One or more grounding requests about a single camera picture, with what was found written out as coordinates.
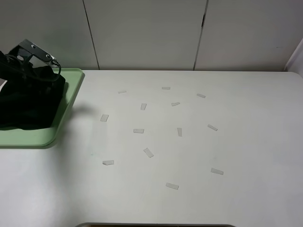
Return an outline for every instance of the small paper piece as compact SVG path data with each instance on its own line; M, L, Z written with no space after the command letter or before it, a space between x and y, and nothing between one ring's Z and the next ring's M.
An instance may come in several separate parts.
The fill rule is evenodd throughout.
M100 120L100 121L102 121L102 122L106 122L106 121L107 121L107 119L108 119L108 115L103 114L103 115L102 115L102 117L101 117L101 120Z
M146 103L142 103L142 104L141 104L141 110L145 110L146 105L147 105Z
M181 128L177 128L178 130L178 135L182 137L182 129Z
M171 106L179 105L180 103L172 103Z
M144 129L134 129L134 133L144 133Z
M223 175L223 171L218 170L218 169L212 168L211 172L214 173L214 174L221 174L221 175Z
M102 164L109 166L109 165L113 165L114 161L113 160L109 160L109 161L103 161Z
M202 94L197 94L197 96L201 97L201 98L205 98L206 96L202 95Z
M179 185L175 185L175 184L172 184L172 183L166 183L166 187L178 190Z
M151 152L148 148L147 148L147 149L144 149L143 151L146 153L146 155L147 155L148 157L153 157L152 152Z
M214 126L212 126L212 125L210 125L210 124L209 124L207 127L208 127L208 128L211 128L211 129L213 129L213 130L215 130L215 131L218 130L217 128L215 128Z

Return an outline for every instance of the white table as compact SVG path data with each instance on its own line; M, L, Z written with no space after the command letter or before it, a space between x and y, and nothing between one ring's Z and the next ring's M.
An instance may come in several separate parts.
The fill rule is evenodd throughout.
M84 72L57 145L0 150L1 227L303 225L299 75ZM102 114L109 115L107 122L100 122Z

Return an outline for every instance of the green tray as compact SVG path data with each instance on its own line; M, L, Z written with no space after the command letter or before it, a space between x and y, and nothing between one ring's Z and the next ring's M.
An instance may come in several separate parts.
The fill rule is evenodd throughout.
M50 145L60 133L64 121L69 117L71 107L82 84L84 74L80 69L62 69L65 78L65 99L59 104L57 114L50 128L39 130L0 130L0 148L3 147L45 147Z

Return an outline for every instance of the white wall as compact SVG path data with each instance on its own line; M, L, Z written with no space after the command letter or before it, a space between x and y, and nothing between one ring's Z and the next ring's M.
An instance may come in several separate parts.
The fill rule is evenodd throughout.
M282 71L303 38L303 0L209 0L196 70Z
M298 73L303 77L303 39L286 65L289 72Z
M82 0L8 0L0 6L0 50L28 39L64 68L98 69Z
M84 0L100 69L193 70L206 0Z

